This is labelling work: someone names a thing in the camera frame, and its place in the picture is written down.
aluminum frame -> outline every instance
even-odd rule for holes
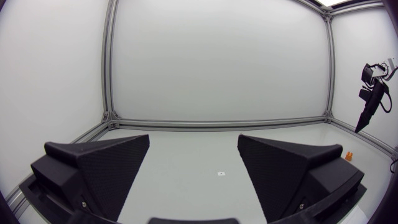
[[[101,136],[113,129],[136,129],[146,131],[244,131],[270,128],[287,128],[292,126],[303,126],[318,123],[330,123],[348,133],[362,139],[375,148],[379,149],[392,159],[397,158],[397,149],[390,147],[388,144],[375,138],[374,136],[359,132],[354,132],[354,127],[344,123],[333,117],[333,95],[335,87],[335,49],[333,41],[333,31],[331,21],[333,17],[342,14],[384,7],[380,1],[366,1],[358,4],[352,4],[339,9],[324,10],[308,0],[296,0],[297,2],[307,6],[315,11],[325,21],[326,32],[328,34],[328,46],[330,56],[330,72],[328,98],[326,101],[326,109],[322,116],[310,118],[292,118],[292,119],[271,119],[262,121],[149,121],[136,119],[122,119],[114,110],[113,92],[112,92],[112,48],[114,24],[116,20],[116,11],[118,0],[109,0],[108,9],[106,11],[106,19],[104,24],[102,59],[101,59],[101,80],[102,80],[102,96],[103,96],[103,119],[100,124],[91,128],[80,137],[76,138],[72,143],[97,141]],[[6,197],[6,202],[10,206],[12,212],[19,218],[25,209],[29,206],[29,202],[19,189],[19,185]]]

white backdrop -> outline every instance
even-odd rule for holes
[[[106,0],[6,1],[0,12],[0,190],[101,120]]]
[[[112,78],[123,118],[320,116],[328,66],[323,19],[295,1],[119,2]]]
[[[363,67],[398,57],[398,38],[385,9],[344,14],[332,22],[335,37],[336,85],[333,114],[356,126],[365,101],[359,96],[364,85],[361,81]],[[398,75],[388,83],[392,97],[392,111],[386,114],[381,106],[363,131],[395,147],[398,145]],[[387,95],[382,99],[386,108]]]

small orange block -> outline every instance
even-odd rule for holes
[[[352,159],[353,159],[353,153],[348,151],[346,155],[346,160],[351,161]]]

enclosure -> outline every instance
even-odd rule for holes
[[[354,132],[364,65],[398,57],[380,1],[2,3],[0,191],[21,223],[44,222],[18,185],[47,141],[149,134],[121,223],[266,223],[236,150],[241,133],[353,152],[367,188],[354,217],[368,221],[386,193],[398,110],[379,108]],[[398,78],[387,84],[398,105]]]

ceiling light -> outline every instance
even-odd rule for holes
[[[324,6],[329,7],[329,6],[333,6],[335,4],[345,2],[347,0],[317,0],[317,1],[320,2],[321,4],[323,4]]]

